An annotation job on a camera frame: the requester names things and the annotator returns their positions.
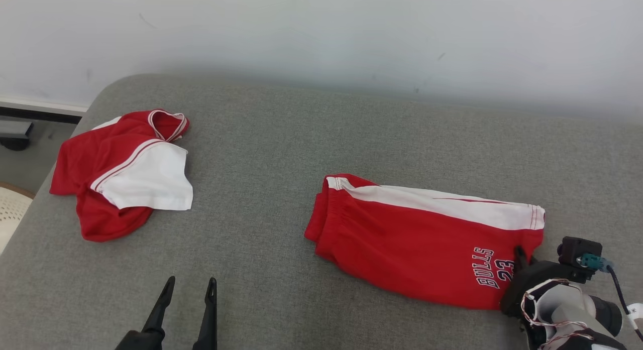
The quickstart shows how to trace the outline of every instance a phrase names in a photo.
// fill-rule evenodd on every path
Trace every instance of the white side panel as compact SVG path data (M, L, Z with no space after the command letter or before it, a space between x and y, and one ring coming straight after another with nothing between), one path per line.
M146 206L188 210L192 204L192 185L184 173L187 153L174 144L154 143L99 184L97 192L119 209Z
M532 204L470 202L457 199L443 199L443 195L445 195L444 192L413 190L413 188L400 190L400 188L403 187L370 185L356 188L351 185L347 178L343 177L328 177L327 181L330 188L346 190L353 198L361 201L378 202L440 213L448 215L449 217L478 222L499 229L543 229L545 227L545 210ZM432 197L432 192L439 194L439 196Z

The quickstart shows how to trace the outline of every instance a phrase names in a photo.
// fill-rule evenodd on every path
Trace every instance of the gray couch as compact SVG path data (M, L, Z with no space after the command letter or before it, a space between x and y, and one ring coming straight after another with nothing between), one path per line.
M643 300L643 129L351 94L160 75L124 78L76 133L133 110L191 120L193 208L154 211L130 236L80 236L51 177L0 257L0 348L113 349L170 275L164 348L196 340L219 281L219 348L525 348L517 320L411 300L344 274L303 238L326 174L547 210L537 257L563 236L600 241L625 298ZM616 302L599 274L587 293ZM640 344L628 324L620 341Z

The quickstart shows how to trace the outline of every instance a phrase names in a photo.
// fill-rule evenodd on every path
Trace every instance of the wire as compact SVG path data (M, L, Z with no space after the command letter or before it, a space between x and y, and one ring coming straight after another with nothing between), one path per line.
M546 322L538 321L538 307L535 305L536 301L535 301L535 298L533 297L533 295L531 295L531 293L536 291L536 290L539 290L540 288L542 288L542 287L544 287L544 286L546 286L548 284L550 284L551 282L560 282L561 284L569 285L569 280L568 279L548 279L547 281L544 281L544 282L542 282L542 283L540 283L538 285L533 286L529 290L526 290L524 292L522 300L520 301L520 309L521 309L521 311L523 313L524 318L532 326L560 327L560 326L565 326L565 325L569 325L570 323L573 323L574 325L579 325L583 329L587 329L588 328L587 323L584 323L582 321L563 321L563 322L556 322L556 323L546 323ZM573 287L576 290L578 290L578 292L580 293L581 296L583 295L583 292L581 291L580 288L577 288L576 286L571 286L571 287ZM526 300L530 300L530 301L533 302L533 316L529 316L526 313L526 309L524 308ZM583 336L583 337L587 337L587 338L590 337L590 336L584 335L584 334L579 334L578 336Z
M614 286L616 286L616 292L618 293L618 299L620 300L620 306L623 307L623 310L625 311L625 315L629 315L629 311L627 310L627 305L625 304L625 299L623 299L623 291L620 290L620 284L618 284L618 279L616 277L616 273L614 272L614 269L610 266L606 266L607 270L609 271L609 274L611 275L611 279L614 280ZM634 329L638 337L643 341L643 334L641 334L641 331L639 329Z

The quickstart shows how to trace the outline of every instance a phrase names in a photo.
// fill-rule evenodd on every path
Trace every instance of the basketball jersey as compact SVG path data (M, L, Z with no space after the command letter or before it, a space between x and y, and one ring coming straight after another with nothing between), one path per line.
M539 206L327 176L305 237L315 253L371 284L472 309L499 309L514 249L543 240Z
M142 226L152 209L191 208L187 151L171 144L189 124L162 109L131 112L62 144L50 193L76 195L83 238L114 240Z

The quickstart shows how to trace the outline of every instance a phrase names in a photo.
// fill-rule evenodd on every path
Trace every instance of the white stripe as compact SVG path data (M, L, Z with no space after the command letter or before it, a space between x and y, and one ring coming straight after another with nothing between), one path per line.
M150 126L151 126L151 127L152 127L152 129L154 130L154 133L156 133L156 137L157 137L158 139L163 139L163 140L165 140L165 138L161 135L161 133L159 133L159 131L158 131L158 130L156 130L156 127L154 126L154 122L152 121L152 117L154 117L154 114L156 114L157 112L160 112L160 111L163 111L163 110L158 110L158 109L156 109L156 110L152 110L152 111L147 115L147 122L150 124Z
M507 203L507 204L516 204L516 205L519 205L519 206L528 205L528 204L524 204L524 203L496 201L495 199L486 199L486 198L474 197L474 196L462 196L460 194L440 192L438 190L432 190L432 189L397 187L395 185L381 185L380 187L392 188L392 189L395 189L395 190L402 190L403 192L409 192L409 193L412 193L412 194L417 194L419 196L428 196L428 197L435 198L435 199L464 199L464 200L468 200L468 201L494 201L494 202Z
M187 120L185 119L185 116L181 112L179 112L179 113L177 113L175 115L177 115L177 116L180 115L182 117L181 123L176 128L176 130L174 131L174 134L172 134L170 136L170 139L167 140L168 142L172 142L172 140L177 139L176 136L179 135L179 133L181 132L181 130L183 130L183 128L185 128L185 125L187 123Z
M460 201L454 199L493 200L449 193L445 199L444 192L405 187L369 185L355 188L343 177L327 177L327 182L330 188L345 190L361 201L425 210L506 230L545 227L545 210L532 204Z
M92 190L98 192L97 186L98 186L99 183L101 183L101 181L103 181L107 177L115 175L117 172L121 171L123 168L127 167L128 165L131 165L133 160L134 160L134 158L136 157L136 155L138 153L140 153L140 151L142 151L143 148L145 148L145 146L147 146L150 143L154 143L154 142L163 143L163 141L159 140L159 139L150 139L150 140L146 140L146 141L142 142L138 147L136 147L136 149L132 152L132 154L129 156L129 158L127 158L127 160L125 160L124 162L122 162L119 165L115 166L114 168L110 169L109 171L106 171L103 175L101 175L98 178L96 178L96 180L94 180L89 187Z

